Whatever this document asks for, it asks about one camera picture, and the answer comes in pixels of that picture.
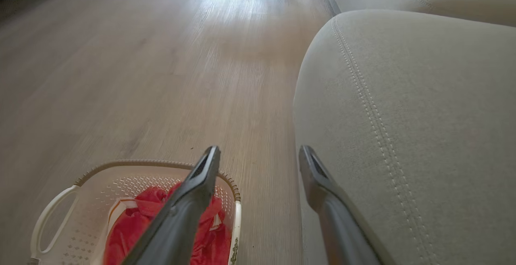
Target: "wooden floor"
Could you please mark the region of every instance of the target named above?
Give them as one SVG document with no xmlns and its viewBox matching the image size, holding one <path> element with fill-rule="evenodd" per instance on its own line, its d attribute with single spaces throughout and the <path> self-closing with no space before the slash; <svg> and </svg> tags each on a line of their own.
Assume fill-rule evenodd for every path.
<svg viewBox="0 0 516 265">
<path fill-rule="evenodd" d="M 222 152 L 243 199 L 240 264 L 301 260 L 292 102 L 327 0 L 4 0 L 1 264 L 97 164 Z"/>
</svg>

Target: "white basket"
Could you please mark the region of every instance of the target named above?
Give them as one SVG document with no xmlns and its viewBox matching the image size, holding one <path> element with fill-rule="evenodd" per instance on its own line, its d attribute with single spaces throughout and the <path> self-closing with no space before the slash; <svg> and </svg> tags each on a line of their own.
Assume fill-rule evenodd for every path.
<svg viewBox="0 0 516 265">
<path fill-rule="evenodd" d="M 85 174 L 73 186 L 58 194 L 43 210 L 31 238 L 31 263 L 59 265 L 88 265 L 98 236 L 107 221 L 107 213 L 120 197 L 136 197 L 149 186 L 168 191 L 186 178 L 192 164 L 123 160 L 103 164 Z M 68 195 L 75 201 L 68 210 L 54 238 L 41 250 L 41 235 L 46 221 Z M 236 263 L 240 235 L 240 193 L 234 181 L 219 173 L 215 181 L 215 195 L 222 199 L 224 223 L 231 230 L 229 265 Z"/>
</svg>

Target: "basket rim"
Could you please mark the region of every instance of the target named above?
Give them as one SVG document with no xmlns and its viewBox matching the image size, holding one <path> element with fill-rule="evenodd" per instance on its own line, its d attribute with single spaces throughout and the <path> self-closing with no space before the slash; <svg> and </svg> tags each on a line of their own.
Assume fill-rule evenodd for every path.
<svg viewBox="0 0 516 265">
<path fill-rule="evenodd" d="M 88 179 L 92 178 L 94 175 L 101 171 L 105 171 L 108 168 L 115 166 L 154 166 L 154 167 L 169 167 L 169 168 L 179 168 L 185 170 L 191 170 L 193 168 L 193 164 L 185 163 L 185 162 L 176 162 L 176 161 L 166 161 L 166 160 L 146 160 L 146 159 L 121 159 L 105 162 L 90 169 L 87 173 L 83 174 L 83 176 L 79 177 L 77 181 L 75 181 L 76 186 L 82 186 Z M 240 201 L 240 191 L 235 184 L 235 181 L 227 175 L 227 173 L 219 172 L 217 174 L 218 177 L 223 179 L 231 188 L 231 192 L 233 192 L 233 197 L 235 201 Z"/>
</svg>

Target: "basket handle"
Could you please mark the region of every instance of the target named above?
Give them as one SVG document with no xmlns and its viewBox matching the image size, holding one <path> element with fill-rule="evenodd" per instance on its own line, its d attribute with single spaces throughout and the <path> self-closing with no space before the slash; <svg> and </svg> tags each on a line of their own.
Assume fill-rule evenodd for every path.
<svg viewBox="0 0 516 265">
<path fill-rule="evenodd" d="M 57 230 L 56 234 L 54 235 L 52 241 L 48 245 L 48 247 L 45 250 L 41 250 L 41 236 L 43 234 L 43 229 L 45 228 L 46 222 L 54 212 L 54 210 L 59 206 L 59 204 L 70 194 L 77 193 L 77 191 L 81 188 L 80 186 L 76 186 L 75 184 L 73 186 L 70 186 L 69 188 L 62 191 L 60 194 L 58 194 L 54 199 L 50 201 L 46 205 L 46 208 L 41 212 L 39 215 L 39 218 L 37 219 L 37 222 L 35 223 L 33 234 L 31 237 L 31 258 L 36 258 L 39 254 L 46 254 L 52 247 L 54 246 L 55 242 L 57 241 L 57 238 L 61 234 L 61 231 L 63 227 L 66 225 L 66 222 L 68 221 L 68 218 L 72 214 L 73 208 L 75 207 L 75 204 L 79 200 L 78 197 L 75 197 L 75 200 L 73 201 L 72 206 L 68 210 L 68 213 L 66 214 L 65 218 L 63 219 L 63 222 L 61 223 L 61 226 L 59 226 L 59 229 Z"/>
</svg>

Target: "red fabric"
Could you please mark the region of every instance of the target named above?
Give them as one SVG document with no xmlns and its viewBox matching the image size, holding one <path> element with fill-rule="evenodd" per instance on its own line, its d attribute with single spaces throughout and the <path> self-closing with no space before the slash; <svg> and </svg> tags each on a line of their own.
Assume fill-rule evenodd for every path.
<svg viewBox="0 0 516 265">
<path fill-rule="evenodd" d="M 176 184 L 170 188 L 168 194 L 161 188 L 151 186 L 135 198 L 138 208 L 125 210 L 115 221 L 111 232 L 107 236 L 104 265 L 119 265 L 122 263 L 141 234 L 145 232 L 161 210 L 163 204 L 179 186 L 180 184 Z M 231 233 L 224 224 L 210 231 L 217 214 L 219 214 L 219 219 L 224 221 L 225 214 L 222 201 L 213 196 L 210 205 L 199 220 L 192 257 L 190 258 L 191 265 L 227 264 L 231 246 Z"/>
</svg>

